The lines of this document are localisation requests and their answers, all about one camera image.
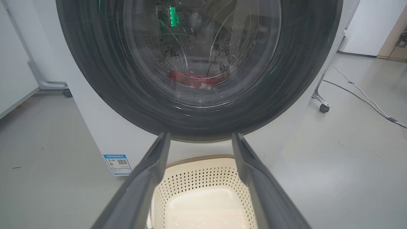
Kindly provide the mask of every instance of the laundry basket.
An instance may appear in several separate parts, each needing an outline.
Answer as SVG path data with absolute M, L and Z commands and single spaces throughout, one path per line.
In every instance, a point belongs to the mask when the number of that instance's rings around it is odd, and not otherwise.
M 154 229 L 258 228 L 249 189 L 228 154 L 168 165 L 147 224 Z

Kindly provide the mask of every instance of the floor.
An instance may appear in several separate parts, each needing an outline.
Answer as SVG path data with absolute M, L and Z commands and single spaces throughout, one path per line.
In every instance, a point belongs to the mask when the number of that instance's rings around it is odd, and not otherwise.
M 407 123 L 407 64 L 333 61 L 389 116 Z M 333 67 L 326 80 L 358 95 Z M 326 82 L 273 169 L 314 229 L 406 228 L 407 130 Z M 72 98 L 31 97 L 0 120 L 2 228 L 89 228 L 125 178 L 113 177 Z

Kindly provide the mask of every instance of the metal stand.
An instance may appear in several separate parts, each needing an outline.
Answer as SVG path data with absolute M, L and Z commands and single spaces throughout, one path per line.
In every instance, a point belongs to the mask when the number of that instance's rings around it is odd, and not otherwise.
M 154 188 L 164 177 L 169 133 L 161 133 L 128 179 L 119 188 L 92 229 L 143 229 Z M 242 134 L 232 135 L 239 177 L 247 185 L 258 227 L 261 229 L 311 229 Z
M 320 80 L 318 81 L 317 86 L 315 87 L 314 92 L 312 93 L 312 98 L 318 100 L 321 104 L 321 106 L 319 106 L 319 111 L 322 113 L 327 113 L 329 111 L 329 108 L 331 108 L 332 106 L 325 101 L 320 95 L 319 95 L 319 86 L 321 85 L 322 80 L 324 79 L 325 73 L 328 70 L 328 68 L 325 69 L 324 73 L 322 74 Z
M 3 3 L 3 6 L 6 9 L 7 14 L 9 15 L 11 24 L 13 25 L 14 30 L 17 33 L 17 36 L 20 39 L 20 42 L 23 45 L 23 48 L 28 56 L 27 64 L 30 67 L 35 80 L 37 81 L 40 90 L 68 89 L 68 86 L 66 84 L 53 84 L 45 80 L 44 76 L 41 74 L 37 65 L 35 64 L 33 56 L 31 55 L 30 50 L 28 49 L 27 44 L 25 43 L 23 36 L 21 35 L 20 29 L 18 28 L 14 20 L 14 17 L 11 14 L 10 8 L 6 3 L 6 0 L 1 0 L 1 2 Z

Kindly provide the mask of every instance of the cable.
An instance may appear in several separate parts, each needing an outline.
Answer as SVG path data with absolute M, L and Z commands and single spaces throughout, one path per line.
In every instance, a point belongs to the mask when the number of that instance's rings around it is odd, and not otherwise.
M 394 119 L 394 118 L 388 116 L 386 113 L 384 113 L 384 112 L 382 111 L 382 109 L 380 109 L 380 107 L 379 107 L 373 100 L 371 100 L 371 99 L 365 94 L 365 92 L 364 92 L 360 87 L 356 86 L 356 84 L 354 84 L 354 83 L 353 83 L 345 74 L 343 74 L 335 65 L 333 65 L 332 63 L 331 63 L 331 65 L 332 65 L 342 76 L 344 76 L 344 77 L 348 80 L 348 83 L 352 84 L 352 85 L 355 86 L 357 89 L 359 89 L 359 91 L 361 91 L 361 92 L 363 93 L 363 95 L 364 95 L 368 100 L 370 100 L 370 101 L 383 113 L 383 115 L 386 116 L 386 118 L 387 118 L 388 120 L 390 120 L 390 121 L 396 123 L 396 124 L 399 125 L 399 126 L 402 126 L 402 127 L 404 127 L 404 128 L 407 128 L 407 125 L 402 124 L 402 123 L 399 123 L 396 119 Z
M 382 111 L 382 109 L 380 109 L 380 107 L 379 107 L 373 100 L 371 100 L 371 99 L 365 94 L 365 92 L 364 92 L 360 87 L 356 86 L 356 84 L 354 84 L 354 83 L 353 83 L 345 74 L 343 74 L 335 65 L 333 65 L 332 63 L 331 63 L 331 65 L 332 65 L 342 76 L 344 76 L 344 77 L 348 80 L 348 83 L 352 84 L 352 85 L 355 86 L 357 89 L 359 89 L 359 91 L 362 92 L 363 95 L 364 95 L 368 100 L 370 100 L 370 101 L 384 114 L 384 116 L 386 116 L 387 118 L 390 118 L 390 116 L 388 116 L 387 114 L 385 114 L 385 113 Z
M 337 84 L 334 84 L 334 83 L 332 83 L 332 82 L 329 82 L 329 81 L 327 81 L 327 80 L 324 80 L 324 79 L 323 79 L 323 81 L 325 81 L 325 82 L 327 82 L 327 83 L 330 83 L 330 84 L 332 84 L 332 85 L 335 85 L 335 86 L 337 86 L 337 87 L 340 87 L 340 88 L 344 89 L 345 91 L 351 93 L 352 95 L 356 96 L 358 99 L 362 100 L 362 101 L 365 102 L 367 105 L 369 105 L 370 107 L 372 107 L 373 110 L 375 110 L 379 115 L 383 116 L 385 119 L 387 119 L 387 120 L 389 120 L 390 122 L 395 123 L 395 124 L 397 124 L 397 125 L 399 125 L 399 126 L 405 128 L 405 129 L 407 129 L 407 126 L 406 126 L 406 125 L 401 124 L 401 123 L 399 123 L 399 122 L 397 122 L 397 121 L 394 121 L 394 119 L 392 120 L 392 119 L 390 119 L 390 117 L 386 117 L 385 115 L 383 115 L 382 113 L 380 113 L 374 106 L 372 106 L 370 103 L 368 103 L 366 100 L 362 99 L 361 97 L 357 96 L 355 93 L 353 93 L 353 92 L 349 91 L 348 89 L 343 88 L 343 87 L 341 87 L 341 86 L 339 86 L 339 85 L 337 85 Z

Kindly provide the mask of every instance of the caster wheel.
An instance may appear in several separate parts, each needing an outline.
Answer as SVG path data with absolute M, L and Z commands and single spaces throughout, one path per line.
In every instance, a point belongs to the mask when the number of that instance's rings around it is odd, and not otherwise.
M 319 111 L 322 113 L 327 113 L 329 111 L 329 107 L 325 106 L 324 104 L 321 104 L 321 106 L 319 106 Z
M 72 93 L 71 93 L 71 91 L 69 89 L 64 89 L 62 91 L 62 94 L 65 95 L 65 97 L 67 97 L 67 98 L 72 97 Z

